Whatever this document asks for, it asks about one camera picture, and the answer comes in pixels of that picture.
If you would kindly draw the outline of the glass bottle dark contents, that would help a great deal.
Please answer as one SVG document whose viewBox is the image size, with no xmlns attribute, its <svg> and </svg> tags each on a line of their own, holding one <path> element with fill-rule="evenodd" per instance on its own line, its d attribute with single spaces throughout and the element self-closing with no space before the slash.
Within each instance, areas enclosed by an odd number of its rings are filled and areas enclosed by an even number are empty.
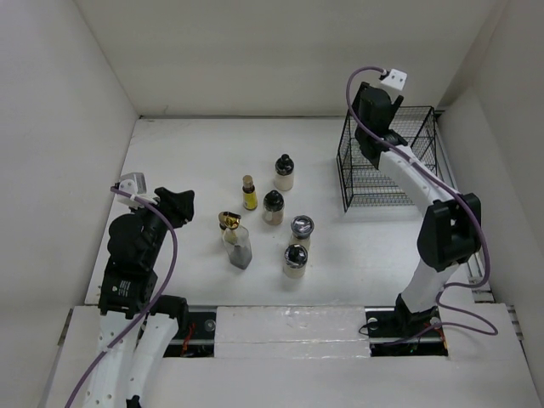
<svg viewBox="0 0 544 408">
<path fill-rule="evenodd" d="M 249 231 L 241 224 L 241 215 L 221 212 L 218 221 L 230 263 L 238 269 L 246 269 L 252 261 L 252 247 Z"/>
</svg>

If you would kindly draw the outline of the brown spice jar black lid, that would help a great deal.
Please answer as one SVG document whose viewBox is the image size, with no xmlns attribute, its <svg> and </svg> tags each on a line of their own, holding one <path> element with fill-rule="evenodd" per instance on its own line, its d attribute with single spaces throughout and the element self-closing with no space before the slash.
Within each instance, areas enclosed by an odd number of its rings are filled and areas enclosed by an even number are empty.
<svg viewBox="0 0 544 408">
<path fill-rule="evenodd" d="M 279 225 L 284 218 L 285 200 L 278 190 L 271 190 L 263 199 L 263 221 L 268 225 Z"/>
</svg>

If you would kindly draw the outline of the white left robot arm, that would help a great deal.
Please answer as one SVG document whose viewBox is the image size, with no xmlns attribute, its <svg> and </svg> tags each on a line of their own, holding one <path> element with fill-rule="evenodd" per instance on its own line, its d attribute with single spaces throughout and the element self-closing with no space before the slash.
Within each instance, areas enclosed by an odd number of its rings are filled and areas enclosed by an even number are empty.
<svg viewBox="0 0 544 408">
<path fill-rule="evenodd" d="M 167 235 L 194 217 L 195 193 L 157 188 L 147 198 L 116 184 L 130 211 L 109 228 L 95 360 L 80 384 L 86 407 L 143 407 L 168 344 L 189 329 L 185 298 L 165 294 L 155 264 Z"/>
</svg>

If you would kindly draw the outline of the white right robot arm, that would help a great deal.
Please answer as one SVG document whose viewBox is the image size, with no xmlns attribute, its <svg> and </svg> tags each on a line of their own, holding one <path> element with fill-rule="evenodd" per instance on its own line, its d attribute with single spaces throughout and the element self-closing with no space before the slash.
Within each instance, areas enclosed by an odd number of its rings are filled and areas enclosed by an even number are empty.
<svg viewBox="0 0 544 408">
<path fill-rule="evenodd" d="M 481 202 L 452 189 L 417 158 L 408 142 L 391 128 L 403 101 L 367 82 L 352 99 L 349 113 L 362 156 L 392 179 L 416 205 L 422 225 L 416 240 L 420 260 L 408 286 L 384 325 L 396 337 L 411 337 L 430 325 L 449 280 L 480 250 Z"/>
</svg>

